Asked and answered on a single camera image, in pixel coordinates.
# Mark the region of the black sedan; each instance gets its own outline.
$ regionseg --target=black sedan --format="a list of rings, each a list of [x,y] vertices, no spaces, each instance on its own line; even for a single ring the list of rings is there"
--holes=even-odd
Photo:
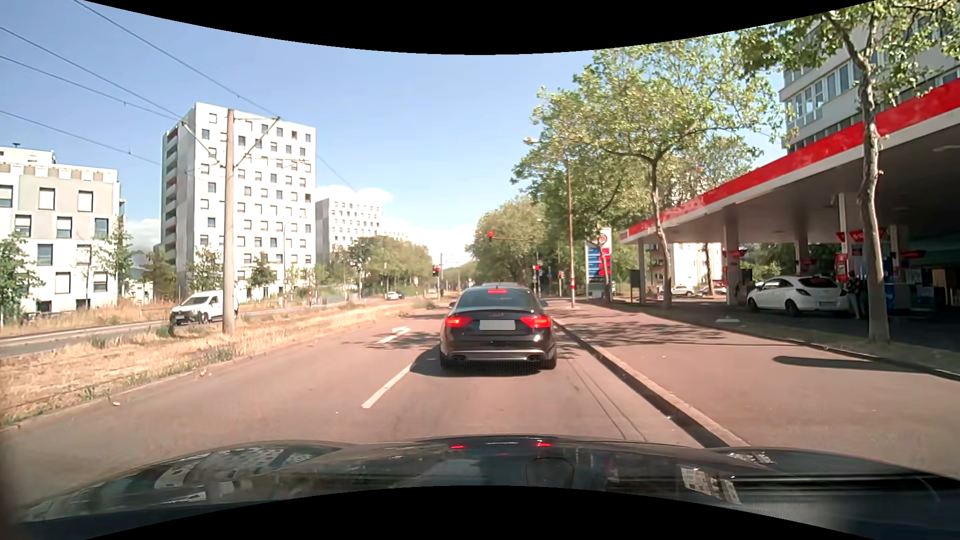
[[[553,323],[546,302],[515,284],[484,284],[463,292],[440,331],[444,369],[474,361],[520,361],[557,367]]]

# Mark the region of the high-rise building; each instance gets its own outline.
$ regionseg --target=high-rise building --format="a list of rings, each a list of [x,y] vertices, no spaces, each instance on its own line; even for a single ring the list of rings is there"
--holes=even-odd
[[[298,280],[286,278],[286,270],[315,262],[316,132],[234,113],[234,268],[241,301],[263,295],[247,281],[257,258],[276,271],[267,294],[298,286]],[[227,109],[197,103],[164,134],[162,148],[161,251],[176,266],[178,289],[185,295],[197,250],[208,247],[221,257],[224,252]]]
[[[364,236],[410,239],[396,221],[383,215],[381,198],[332,185],[318,191],[317,199],[316,249],[321,262],[329,262],[330,253],[338,246],[346,249],[353,240]]]
[[[98,244],[123,219],[115,169],[57,163],[53,151],[0,147],[0,234],[16,231],[44,285],[26,312],[116,304],[116,279],[91,264]]]
[[[866,33],[861,29],[854,42],[865,42]],[[882,65],[886,59],[874,53],[873,61]],[[930,89],[948,83],[958,76],[957,60],[945,55],[939,46],[921,53],[917,63],[929,68],[933,76],[917,85],[918,89]],[[785,141],[788,152],[804,148],[844,128],[863,120],[858,111],[859,97],[854,90],[860,80],[860,70],[853,65],[847,50],[840,49],[816,69],[808,68],[783,73],[783,88],[780,101],[792,114],[787,117],[787,131],[795,134]],[[898,103],[917,94],[914,89],[903,92]],[[889,103],[877,103],[877,111],[890,107]]]

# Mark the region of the brake light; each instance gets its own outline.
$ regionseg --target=brake light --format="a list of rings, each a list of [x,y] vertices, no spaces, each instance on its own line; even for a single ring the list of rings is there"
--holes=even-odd
[[[470,324],[470,321],[472,320],[473,319],[469,317],[454,315],[453,317],[446,318],[446,326],[448,328],[463,328],[466,325]]]
[[[520,321],[530,328],[550,328],[550,317],[538,315],[534,317],[520,317]]]

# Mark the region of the lane marking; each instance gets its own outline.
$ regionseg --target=lane marking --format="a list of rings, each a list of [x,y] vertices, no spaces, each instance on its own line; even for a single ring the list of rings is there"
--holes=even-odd
[[[389,389],[390,389],[394,384],[396,384],[399,380],[403,379],[403,376],[404,376],[404,375],[410,373],[410,367],[413,366],[413,365],[414,365],[414,364],[411,363],[411,364],[407,365],[407,367],[403,368],[403,369],[400,371],[400,373],[397,373],[395,377],[393,377],[392,379],[390,379],[389,382],[387,382],[386,384],[383,385],[383,388],[380,388],[379,390],[377,390],[372,396],[370,396],[370,398],[369,398],[368,400],[366,400],[366,401],[365,401],[362,405],[360,405],[360,406],[362,406],[363,408],[370,408],[370,407],[372,407],[373,404],[376,403],[376,400],[379,400],[381,397],[383,397],[384,394],[387,393],[387,390],[389,390]]]

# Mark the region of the curb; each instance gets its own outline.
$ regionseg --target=curb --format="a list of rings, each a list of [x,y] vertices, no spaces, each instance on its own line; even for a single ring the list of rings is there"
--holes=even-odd
[[[626,362],[617,358],[602,347],[587,343],[582,337],[571,331],[557,318],[554,325],[570,336],[577,345],[585,349],[591,356],[600,361],[607,369],[613,372],[627,386],[653,405],[663,416],[673,422],[678,428],[693,437],[704,448],[748,447],[750,443],[723,428],[706,414],[685,403],[672,392],[667,391],[659,384],[646,377]]]
[[[606,306],[597,306],[597,307],[603,307],[605,309],[614,309],[616,311],[621,311],[623,313],[630,313],[630,312],[643,313],[644,315],[649,315],[651,317],[656,317],[658,319],[664,319],[667,321],[673,321],[675,323],[682,323],[682,324],[690,325],[694,327],[709,328],[709,329],[720,330],[720,331],[729,331],[733,333],[739,333],[740,335],[758,337],[760,339],[769,339],[771,341],[779,341],[780,343],[789,343],[790,345],[801,345],[804,347],[809,347],[810,349],[817,349],[818,351],[826,351],[828,353],[835,353],[837,355],[852,356],[854,358],[859,358],[861,360],[870,360],[872,362],[890,364],[892,366],[908,369],[910,371],[915,371],[917,373],[923,373],[926,375],[939,377],[941,379],[955,380],[960,382],[960,373],[953,373],[952,371],[948,371],[946,369],[930,367],[917,362],[911,362],[908,360],[897,360],[895,358],[890,358],[886,356],[868,355],[866,353],[858,353],[856,351],[848,351],[846,349],[830,347],[829,345],[821,345],[819,343],[813,343],[811,341],[803,341],[802,339],[793,339],[789,337],[770,337],[770,336],[762,335],[759,333],[745,331],[734,326],[722,326],[722,325],[705,323],[705,322],[691,322],[691,321],[685,321],[681,319],[671,319],[669,317],[655,315],[653,313],[647,313],[646,311],[642,311],[640,309],[637,309],[636,311],[627,311],[625,309],[617,309],[616,307],[606,307]]]

